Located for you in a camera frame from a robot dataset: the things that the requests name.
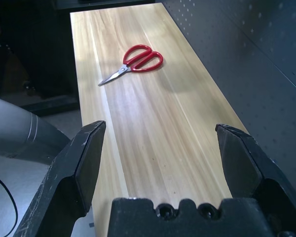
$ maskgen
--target gray metal panel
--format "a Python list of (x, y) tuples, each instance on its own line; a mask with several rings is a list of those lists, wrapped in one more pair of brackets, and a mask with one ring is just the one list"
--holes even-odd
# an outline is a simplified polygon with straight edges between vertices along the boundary
[(0, 99), (0, 156), (50, 164), (69, 141), (36, 115)]
[[(243, 2), (247, 5), (247, 13), (239, 7), (240, 1), (233, 0), (223, 3), (220, 0), (161, 2), (250, 134), (296, 188), (296, 73), (289, 73), (296, 72), (296, 51), (292, 49), (290, 39), (279, 42), (281, 37), (269, 31), (268, 25), (259, 23), (252, 23), (256, 34), (253, 37), (250, 27), (244, 29), (235, 22), (235, 17), (244, 19), (245, 16), (248, 25), (250, 20), (255, 21), (250, 12), (255, 11), (258, 4), (263, 5), (262, 1), (251, 1), (252, 6), (248, 1)], [(273, 12), (271, 27), (286, 22), (289, 15), (291, 20), (295, 20), (296, 2), (294, 7), (286, 2), (289, 1), (274, 1), (268, 7), (275, 9), (263, 11), (261, 17), (267, 19), (267, 12)], [(280, 17), (278, 10), (284, 11), (286, 17), (277, 20)], [(258, 9), (253, 15), (256, 14), (259, 19)], [(290, 36), (295, 38), (296, 25), (293, 22), (286, 22), (288, 26), (284, 31), (292, 31)], [(256, 42), (261, 36), (265, 40)]]

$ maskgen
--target wooden board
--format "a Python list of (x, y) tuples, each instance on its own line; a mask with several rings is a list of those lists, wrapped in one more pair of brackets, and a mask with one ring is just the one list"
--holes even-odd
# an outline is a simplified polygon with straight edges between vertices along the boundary
[[(71, 13), (83, 125), (107, 130), (93, 198), (98, 237), (116, 197), (175, 208), (183, 198), (219, 206), (230, 192), (215, 125), (245, 127), (161, 3)], [(146, 44), (161, 69), (127, 73), (102, 87), (126, 50)]]

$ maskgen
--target table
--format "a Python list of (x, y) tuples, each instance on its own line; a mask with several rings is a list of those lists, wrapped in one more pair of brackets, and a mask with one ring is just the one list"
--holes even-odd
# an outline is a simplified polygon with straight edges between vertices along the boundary
[[(107, 122), (92, 202), (97, 236), (107, 234), (116, 197), (175, 208), (183, 198), (218, 207), (230, 197), (215, 125), (246, 129), (164, 6), (76, 12), (71, 23), (82, 123)], [(164, 56), (163, 67), (98, 87), (140, 43)]]

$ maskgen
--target scissors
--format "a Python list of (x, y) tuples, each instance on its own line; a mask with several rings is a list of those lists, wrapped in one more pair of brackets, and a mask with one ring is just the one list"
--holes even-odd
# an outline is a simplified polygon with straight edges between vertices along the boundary
[[(137, 49), (144, 49), (145, 51), (127, 60), (127, 57)], [(143, 65), (145, 65), (154, 57), (159, 58), (159, 62), (157, 64), (148, 68), (141, 68)], [(162, 55), (158, 52), (153, 51), (149, 46), (144, 44), (135, 45), (131, 47), (129, 50), (127, 50), (127, 52), (125, 53), (123, 58), (123, 65), (120, 67), (120, 69), (116, 73), (114, 73), (112, 76), (110, 76), (108, 79), (101, 81), (98, 86), (106, 84), (118, 78), (119, 76), (123, 75), (126, 72), (145, 73), (145, 72), (153, 71), (159, 68), (162, 65), (162, 62), (163, 62)]]

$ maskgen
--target gray pegboard wall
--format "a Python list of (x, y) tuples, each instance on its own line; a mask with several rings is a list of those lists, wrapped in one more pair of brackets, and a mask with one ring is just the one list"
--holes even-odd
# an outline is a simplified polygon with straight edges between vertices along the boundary
[(296, 188), (296, 1), (160, 2)]

